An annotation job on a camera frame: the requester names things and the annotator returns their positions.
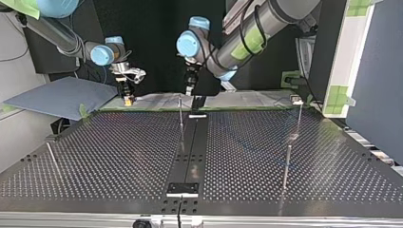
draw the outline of black cable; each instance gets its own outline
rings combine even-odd
[[[299,57],[299,59],[300,59],[300,61],[301,61],[302,76],[303,76],[303,78],[304,78],[305,81],[306,81],[306,85],[308,86],[309,92],[312,94],[312,97],[314,98],[315,102],[317,102],[317,106],[319,107],[320,111],[323,113],[323,107],[320,106],[319,100],[318,100],[317,97],[315,96],[314,91],[312,90],[311,85],[309,84],[308,77],[307,77],[306,74],[305,74],[305,67],[303,66],[303,63],[302,63],[302,53],[301,53],[301,48],[300,48],[299,45],[298,45],[298,57]]]
[[[300,48],[299,45],[298,45],[298,56],[299,56],[299,59],[300,59],[300,61],[301,61],[302,76],[303,76],[303,78],[305,79],[306,85],[308,86],[308,89],[309,89],[309,92],[312,94],[312,97],[314,98],[315,102],[317,103],[317,106],[319,107],[320,112],[323,114],[323,113],[324,113],[324,112],[323,112],[323,104],[321,104],[321,103],[320,103],[320,100],[318,100],[317,97],[315,96],[314,91],[312,90],[311,85],[309,84],[308,77],[306,77],[306,74],[305,74],[305,67],[303,66],[303,63],[302,63],[301,48]],[[338,120],[338,119],[335,119],[335,118],[332,118],[332,121],[339,122],[342,126],[343,126],[343,125],[344,125],[344,126],[348,126],[347,124],[343,123],[341,120]]]
[[[249,0],[245,9],[243,9],[242,15],[240,17],[240,40],[242,41],[243,46],[245,47],[245,49],[249,52],[250,55],[255,56],[257,55],[255,52],[253,52],[251,50],[251,48],[248,47],[248,45],[246,44],[245,41],[245,34],[244,33],[244,29],[243,29],[243,21],[245,20],[245,16],[246,16],[246,12],[249,10],[249,8],[251,7],[252,3],[254,0]]]
[[[19,55],[17,57],[14,57],[14,58],[10,58],[10,59],[0,60],[0,63],[21,59],[22,57],[24,57],[28,53],[28,51],[29,51],[29,48],[27,47],[26,50],[24,51],[24,53],[22,53],[21,55]]]
[[[13,27],[18,33],[20,33],[20,34],[24,37],[24,34],[14,25],[14,23],[12,23],[12,21],[8,18],[8,16],[5,15],[5,17],[7,17],[7,19],[8,19],[9,22],[11,23],[12,27]],[[24,56],[28,53],[28,51],[29,51],[29,47],[28,47],[28,45],[27,45],[27,48],[25,49],[24,53],[22,53],[21,55],[19,55],[19,56],[17,56],[17,57],[13,57],[13,58],[10,58],[10,59],[0,60],[0,63],[5,63],[5,62],[10,62],[10,61],[14,61],[14,60],[17,60],[17,59],[21,59],[22,57],[24,57]]]
[[[261,24],[261,21],[260,21],[259,9],[260,9],[260,5],[255,5],[255,11],[254,11],[255,22],[259,29],[260,35],[263,38],[263,44],[261,45],[261,47],[263,48],[263,50],[265,50],[267,47],[267,37],[266,37],[266,34],[264,33],[263,25]]]

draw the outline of robotic arm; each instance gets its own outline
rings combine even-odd
[[[35,19],[19,13],[18,19],[23,26],[51,42],[66,56],[91,60],[101,67],[111,65],[110,69],[120,84],[120,94],[125,105],[132,106],[135,100],[134,85],[139,84],[146,73],[142,69],[130,67],[127,57],[131,51],[125,49],[123,38],[109,37],[104,44],[83,41],[71,28],[55,19],[71,15],[78,7],[78,0],[38,0],[37,3],[42,16]]]
[[[187,68],[186,94],[191,95],[197,83],[198,71],[206,67],[223,82],[228,82],[250,58],[260,54],[270,37],[289,24],[305,18],[320,0],[266,0],[245,19],[254,0],[248,0],[236,29],[220,49],[208,41],[210,22],[195,16],[189,28],[177,41],[177,50],[185,59]]]

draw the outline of gray sheet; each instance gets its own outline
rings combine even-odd
[[[376,4],[347,124],[403,163],[403,1]]]
[[[82,119],[80,105],[86,112],[97,110],[117,95],[114,86],[67,77],[13,97],[4,103],[18,108],[62,117]]]

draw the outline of perforated metal table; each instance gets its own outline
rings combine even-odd
[[[313,110],[184,119],[182,137],[177,112],[96,114],[50,144],[57,162],[44,145],[0,175],[0,212],[403,219],[403,179]]]

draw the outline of vertical metal rod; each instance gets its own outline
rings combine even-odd
[[[181,94],[179,95],[179,115],[180,115],[180,127],[181,127],[181,133],[182,133],[182,138],[183,138],[183,114],[182,114],[182,96]]]
[[[50,153],[52,161],[56,163],[57,162],[56,157],[54,157],[53,150],[51,148],[50,142],[47,142],[47,147],[48,147],[48,151]]]
[[[287,189],[287,180],[288,180],[288,169],[290,167],[290,160],[291,160],[291,150],[293,149],[292,145],[288,145],[287,147],[287,155],[285,158],[285,171],[284,171],[284,181],[282,183],[283,190]]]
[[[303,103],[299,107],[298,126],[299,126],[299,124],[301,124],[302,107],[303,107]]]

